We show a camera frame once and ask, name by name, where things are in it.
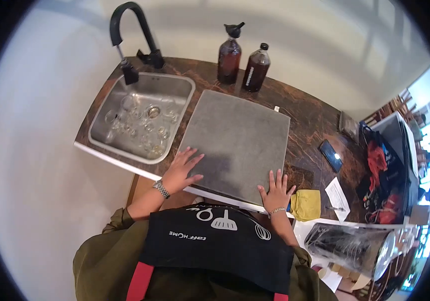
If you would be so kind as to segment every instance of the black bottle stopper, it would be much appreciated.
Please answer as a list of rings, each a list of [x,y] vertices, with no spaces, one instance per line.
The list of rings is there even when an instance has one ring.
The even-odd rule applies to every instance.
[[[240,28],[242,28],[243,25],[245,25],[245,22],[242,22],[238,25],[232,24],[232,25],[225,25],[226,33],[232,38],[238,38],[240,37]]]

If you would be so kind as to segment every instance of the wristwatch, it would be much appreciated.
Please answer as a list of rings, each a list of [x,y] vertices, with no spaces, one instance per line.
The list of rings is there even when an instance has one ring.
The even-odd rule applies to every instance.
[[[158,191],[162,194],[164,199],[168,199],[170,197],[170,194],[168,193],[168,191],[166,191],[161,180],[156,181],[153,184],[153,188],[158,189]]]

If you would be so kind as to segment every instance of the olive green shirt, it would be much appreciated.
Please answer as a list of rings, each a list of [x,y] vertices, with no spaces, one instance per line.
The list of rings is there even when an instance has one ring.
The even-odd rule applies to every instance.
[[[73,260],[78,301],[126,300],[128,286],[145,243],[148,220],[134,222],[118,209],[102,234],[86,240]],[[310,268],[307,251],[294,248],[290,271],[290,301],[337,301],[335,294]],[[197,269],[156,267],[145,300],[273,300],[258,286],[220,274],[208,276]]]

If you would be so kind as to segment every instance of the woman's right hand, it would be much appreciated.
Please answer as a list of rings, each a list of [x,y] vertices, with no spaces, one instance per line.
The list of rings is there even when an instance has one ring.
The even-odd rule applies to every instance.
[[[288,176],[284,175],[282,179],[282,171],[278,170],[276,173],[276,181],[273,178],[273,171],[270,171],[268,175],[268,194],[265,191],[265,188],[261,185],[258,185],[258,191],[261,195],[261,200],[263,201],[263,207],[268,213],[271,213],[273,210],[277,208],[287,208],[289,205],[290,197],[296,189],[296,186],[286,191],[286,182]]]

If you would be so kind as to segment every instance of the amber glass bottle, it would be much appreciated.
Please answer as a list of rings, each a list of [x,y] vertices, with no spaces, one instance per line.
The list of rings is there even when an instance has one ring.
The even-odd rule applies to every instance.
[[[242,88],[250,92],[258,92],[267,75],[270,67],[270,58],[268,57],[268,45],[260,44],[260,49],[255,51],[248,58],[247,69],[243,76]]]
[[[223,84],[234,84],[238,74],[242,48],[236,42],[240,37],[240,28],[245,25],[244,22],[238,25],[225,25],[225,30],[229,35],[228,40],[220,46],[218,51],[218,81]]]

